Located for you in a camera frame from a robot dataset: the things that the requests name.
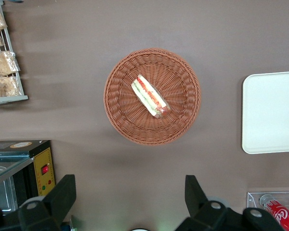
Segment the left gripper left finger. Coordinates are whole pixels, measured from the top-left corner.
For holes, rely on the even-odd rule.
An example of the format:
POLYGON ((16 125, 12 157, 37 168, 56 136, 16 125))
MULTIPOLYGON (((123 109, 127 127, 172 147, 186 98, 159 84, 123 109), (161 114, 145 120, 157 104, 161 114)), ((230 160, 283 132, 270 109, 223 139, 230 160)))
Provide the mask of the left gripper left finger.
POLYGON ((18 210, 23 231, 59 231, 76 200, 74 175, 65 175, 42 199, 24 203, 18 210))

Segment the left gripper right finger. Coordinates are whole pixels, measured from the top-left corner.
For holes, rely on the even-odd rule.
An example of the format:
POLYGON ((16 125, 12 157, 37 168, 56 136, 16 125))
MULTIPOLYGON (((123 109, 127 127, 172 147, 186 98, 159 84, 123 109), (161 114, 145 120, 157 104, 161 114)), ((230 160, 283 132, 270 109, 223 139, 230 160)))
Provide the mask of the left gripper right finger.
POLYGON ((209 200, 193 175, 185 177, 185 203, 189 212, 178 231, 242 231, 242 215, 216 200, 209 200))

